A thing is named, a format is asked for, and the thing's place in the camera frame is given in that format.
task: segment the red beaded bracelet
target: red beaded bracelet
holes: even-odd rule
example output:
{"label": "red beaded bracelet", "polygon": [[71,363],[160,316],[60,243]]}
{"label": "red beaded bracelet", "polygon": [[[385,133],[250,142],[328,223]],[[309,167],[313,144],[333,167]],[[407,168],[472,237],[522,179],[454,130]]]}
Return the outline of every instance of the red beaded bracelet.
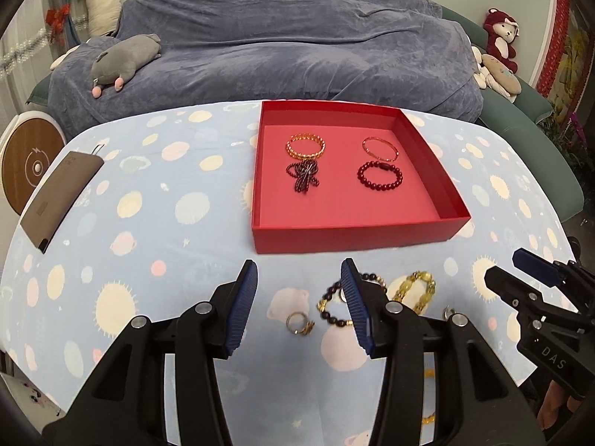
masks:
{"label": "red beaded bracelet", "polygon": [[[391,182],[389,184],[373,183],[373,182],[367,180],[366,177],[364,176],[364,172],[368,168],[380,168],[380,169],[383,169],[384,171],[391,171],[391,172],[395,173],[395,175],[397,176],[397,180],[394,182]],[[393,166],[392,164],[381,163],[378,161],[368,161],[366,164],[362,165],[358,169],[358,179],[361,181],[361,183],[365,187],[370,188],[371,190],[387,191],[387,190],[395,189],[403,182],[403,173],[401,173],[401,170],[399,168]]]}

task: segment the jewelry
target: jewelry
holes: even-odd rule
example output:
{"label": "jewelry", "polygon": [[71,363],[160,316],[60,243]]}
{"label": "jewelry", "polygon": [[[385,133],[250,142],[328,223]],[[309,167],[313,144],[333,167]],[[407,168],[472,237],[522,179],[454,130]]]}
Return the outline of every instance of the jewelry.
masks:
{"label": "jewelry", "polygon": [[[424,370],[424,379],[432,379],[435,377],[434,369],[425,369]],[[430,414],[428,417],[422,417],[421,423],[426,426],[428,424],[432,424],[436,420],[436,413]]]}
{"label": "jewelry", "polygon": [[[289,322],[296,315],[300,315],[301,317],[303,317],[303,321],[304,321],[303,329],[293,329],[290,326]],[[298,335],[298,334],[299,335],[308,335],[310,332],[312,332],[312,329],[314,328],[314,322],[309,320],[308,316],[304,312],[295,311],[294,313],[290,314],[289,317],[287,317],[287,320],[285,321],[285,326],[287,327],[287,330],[289,330],[291,333],[293,333],[295,335]]]}
{"label": "jewelry", "polygon": [[307,193],[310,185],[318,186],[320,181],[314,177],[318,172],[318,163],[314,159],[305,159],[288,165],[287,174],[296,179],[293,187],[297,193]]}
{"label": "jewelry", "polygon": [[[376,282],[377,284],[379,284],[382,287],[382,290],[384,290],[385,293],[388,291],[388,288],[386,288],[386,281],[380,275],[361,274],[361,277],[362,277],[362,280]],[[345,291],[343,290],[343,288],[341,288],[341,291],[338,293],[338,297],[341,299],[341,301],[343,303],[347,303],[347,298],[345,298]]]}
{"label": "jewelry", "polygon": [[434,297],[436,293],[436,282],[432,278],[432,274],[429,272],[414,272],[409,275],[403,282],[401,283],[399,290],[395,293],[393,297],[393,301],[403,302],[407,292],[411,290],[413,283],[417,280],[423,280],[425,285],[425,293],[419,298],[418,302],[415,304],[413,311],[417,315],[421,315],[424,309],[427,307],[428,303]]}
{"label": "jewelry", "polygon": [[[366,177],[364,176],[364,172],[368,168],[380,168],[385,171],[391,171],[391,172],[395,173],[395,175],[397,176],[397,180],[394,182],[388,183],[388,184],[373,183],[373,182],[367,180]],[[396,168],[392,164],[379,163],[378,161],[368,161],[366,164],[362,165],[358,169],[358,179],[365,187],[370,188],[371,190],[387,191],[387,190],[393,190],[401,185],[401,183],[403,182],[403,173],[401,173],[401,170],[399,168]]]}
{"label": "jewelry", "polygon": [[[386,289],[386,282],[385,282],[384,278],[382,278],[376,274],[361,274],[360,276],[362,277],[362,280],[376,282],[377,284],[379,284],[382,287],[382,289],[386,293],[387,289]],[[320,312],[320,317],[322,318],[322,320],[328,321],[328,323],[331,325],[336,325],[337,327],[345,327],[346,325],[353,325],[353,320],[338,319],[337,317],[333,317],[327,311],[328,302],[330,302],[332,300],[332,296],[339,289],[341,289],[341,292],[343,291],[343,289],[341,288],[341,282],[335,282],[334,284],[332,284],[332,287],[329,287],[327,289],[327,292],[322,296],[322,299],[318,302],[318,304],[316,305],[316,308]]]}
{"label": "jewelry", "polygon": [[444,317],[444,320],[448,320],[450,319],[451,315],[454,315],[456,313],[456,310],[452,307],[446,307],[443,311],[442,311],[442,317]]}
{"label": "jewelry", "polygon": [[[302,140],[316,142],[318,145],[320,145],[320,150],[317,153],[312,153],[312,154],[302,154],[302,153],[298,153],[298,152],[294,151],[292,149],[292,142],[302,141]],[[324,141],[322,140],[322,138],[319,135],[304,133],[304,134],[292,135],[289,138],[289,141],[287,141],[287,144],[285,145],[285,150],[294,159],[318,159],[320,156],[322,156],[322,153],[324,152],[325,147],[326,147],[326,144],[324,144]]]}
{"label": "jewelry", "polygon": [[[385,158],[380,158],[380,156],[375,155],[373,152],[371,152],[370,149],[368,149],[368,146],[366,146],[366,142],[367,141],[378,141],[378,142],[382,142],[383,144],[388,145],[394,152],[395,152],[395,156],[392,159],[385,159]],[[381,139],[380,137],[367,137],[364,139],[364,142],[362,142],[362,147],[364,148],[364,151],[367,152],[370,156],[372,156],[374,159],[378,159],[379,161],[385,161],[388,163],[391,163],[392,161],[396,161],[397,158],[399,157],[399,151],[397,150],[397,148],[392,145],[390,142],[385,141],[384,139]]]}

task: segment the bracelet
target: bracelet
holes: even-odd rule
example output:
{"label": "bracelet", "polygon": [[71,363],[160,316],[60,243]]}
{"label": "bracelet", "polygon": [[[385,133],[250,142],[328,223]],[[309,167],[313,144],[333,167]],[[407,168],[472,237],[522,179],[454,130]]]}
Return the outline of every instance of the bracelet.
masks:
{"label": "bracelet", "polygon": [[399,290],[395,293],[393,297],[393,301],[403,302],[407,292],[411,290],[413,283],[417,280],[423,280],[426,282],[425,286],[425,293],[419,298],[418,302],[415,304],[413,311],[417,315],[421,315],[424,309],[427,307],[428,303],[434,297],[436,293],[436,282],[432,278],[432,274],[429,272],[414,272],[409,275],[403,282],[401,283]]}
{"label": "bracelet", "polygon": [[[397,176],[397,180],[394,182],[388,183],[388,184],[373,183],[373,182],[367,180],[366,177],[364,176],[364,172],[368,168],[380,168],[380,169],[383,169],[384,171],[391,171],[391,172],[395,173],[395,175]],[[392,164],[380,163],[378,161],[368,161],[366,164],[362,165],[358,169],[358,179],[361,181],[361,183],[365,187],[370,188],[371,190],[387,191],[387,190],[393,190],[401,185],[401,183],[403,182],[403,173],[401,173],[401,170],[399,168],[395,167]]]}
{"label": "bracelet", "polygon": [[[362,280],[376,282],[383,288],[383,290],[386,293],[387,289],[386,289],[386,282],[385,282],[384,278],[382,278],[376,274],[361,274],[360,276],[362,277]],[[343,291],[343,289],[341,288],[341,282],[335,282],[334,284],[332,284],[332,287],[329,287],[327,289],[327,292],[322,296],[322,299],[318,302],[318,304],[316,305],[316,308],[320,312],[320,317],[322,318],[322,320],[328,321],[328,323],[331,325],[336,325],[337,327],[345,327],[346,325],[353,325],[353,320],[338,319],[337,317],[333,317],[327,311],[327,303],[332,300],[332,296],[339,289],[341,289],[341,292]]]}
{"label": "bracelet", "polygon": [[[432,379],[436,377],[436,372],[434,369],[425,369],[424,370],[424,379]],[[436,420],[436,413],[430,414],[428,417],[422,417],[421,423],[426,426],[428,424],[432,424]]]}
{"label": "bracelet", "polygon": [[[312,153],[312,154],[302,154],[302,153],[298,153],[298,152],[294,151],[292,149],[292,142],[303,141],[303,140],[316,142],[318,145],[320,145],[320,150],[317,153]],[[324,141],[322,140],[322,138],[319,135],[311,134],[311,133],[304,133],[304,134],[292,135],[289,138],[289,141],[287,141],[287,144],[285,145],[285,150],[294,159],[318,159],[320,156],[322,156],[322,153],[324,152],[325,147],[326,147],[326,144],[324,144]]]}
{"label": "bracelet", "polygon": [[[388,145],[395,152],[394,158],[392,158],[392,159],[385,159],[385,158],[380,158],[380,156],[375,155],[366,146],[366,142],[367,141],[378,141],[378,142],[382,142],[383,144]],[[371,136],[371,137],[365,138],[364,139],[364,142],[362,142],[362,147],[364,148],[364,151],[368,153],[368,155],[372,156],[374,159],[378,159],[379,161],[386,161],[386,162],[390,163],[392,161],[396,161],[397,158],[399,157],[399,151],[397,150],[397,148],[394,145],[392,145],[390,142],[385,141],[384,139],[381,139],[380,137],[373,137],[373,136]]]}
{"label": "bracelet", "polygon": [[310,185],[318,186],[320,184],[318,178],[314,177],[314,174],[318,172],[318,164],[314,159],[304,159],[290,164],[285,171],[296,179],[293,187],[296,193],[307,193]]}

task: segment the polka dot tablecloth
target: polka dot tablecloth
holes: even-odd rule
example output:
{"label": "polka dot tablecloth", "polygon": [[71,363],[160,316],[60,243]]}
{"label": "polka dot tablecloth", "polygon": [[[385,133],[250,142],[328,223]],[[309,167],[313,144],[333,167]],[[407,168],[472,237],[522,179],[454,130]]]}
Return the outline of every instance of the polka dot tablecloth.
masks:
{"label": "polka dot tablecloth", "polygon": [[[356,253],[258,256],[250,228],[260,102],[173,109],[106,123],[79,135],[70,150],[99,154],[105,165],[58,229],[45,255],[18,227],[0,285],[0,346],[67,410],[120,330],[135,314],[179,316],[234,280],[250,258],[257,296],[242,347],[216,363],[236,444],[363,446],[379,399],[384,362],[359,347],[352,327],[320,320],[316,303],[352,256],[361,271],[385,277],[392,297],[405,276],[428,270],[436,295],[425,314],[445,307],[467,314],[517,382],[534,369],[516,350],[511,308],[484,282],[497,264],[570,308],[557,290],[512,265],[520,247],[552,261],[572,259],[560,222],[511,147],[470,123],[407,112],[448,171],[472,219],[447,242]],[[405,303],[423,293],[416,283]],[[329,311],[347,317],[335,298]],[[316,321],[291,335],[287,316]],[[428,380],[430,394],[433,384]],[[165,400],[176,442],[173,358]],[[433,412],[428,400],[425,415]],[[424,427],[424,438],[432,425]]]}

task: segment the red teddy bear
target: red teddy bear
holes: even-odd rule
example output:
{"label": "red teddy bear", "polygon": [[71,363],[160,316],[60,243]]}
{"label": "red teddy bear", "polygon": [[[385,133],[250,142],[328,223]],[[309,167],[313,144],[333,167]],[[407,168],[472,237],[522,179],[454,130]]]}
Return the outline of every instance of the red teddy bear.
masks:
{"label": "red teddy bear", "polygon": [[519,25],[516,20],[507,13],[490,8],[484,29],[489,34],[486,52],[501,61],[515,74],[518,65],[511,59],[517,56],[517,52],[512,48],[511,43],[519,36]]}

